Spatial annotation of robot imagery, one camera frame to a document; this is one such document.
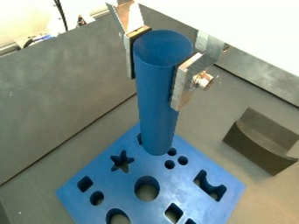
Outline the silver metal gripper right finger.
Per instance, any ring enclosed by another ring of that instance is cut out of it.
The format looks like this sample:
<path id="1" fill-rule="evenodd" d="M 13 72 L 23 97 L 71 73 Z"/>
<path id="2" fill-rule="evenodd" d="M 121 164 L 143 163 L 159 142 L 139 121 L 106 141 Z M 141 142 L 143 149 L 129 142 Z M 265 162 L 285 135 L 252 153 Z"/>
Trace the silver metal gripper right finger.
<path id="1" fill-rule="evenodd" d="M 180 111 L 193 98 L 197 88 L 209 90 L 214 76 L 209 68 L 220 60 L 226 43 L 204 31 L 198 31 L 196 53 L 184 61 L 176 71 L 171 107 Z"/>

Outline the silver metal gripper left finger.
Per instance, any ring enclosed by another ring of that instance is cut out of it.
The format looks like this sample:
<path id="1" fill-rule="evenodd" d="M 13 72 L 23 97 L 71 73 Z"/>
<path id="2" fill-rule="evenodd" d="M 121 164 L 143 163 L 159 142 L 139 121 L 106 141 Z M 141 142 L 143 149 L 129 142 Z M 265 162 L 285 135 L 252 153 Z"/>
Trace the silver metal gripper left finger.
<path id="1" fill-rule="evenodd" d="M 135 75 L 134 43 L 137 39 L 151 31 L 146 25 L 138 2 L 123 2 L 118 5 L 107 3 L 107 8 L 117 22 L 123 46 L 126 49 L 126 70 L 133 80 Z"/>

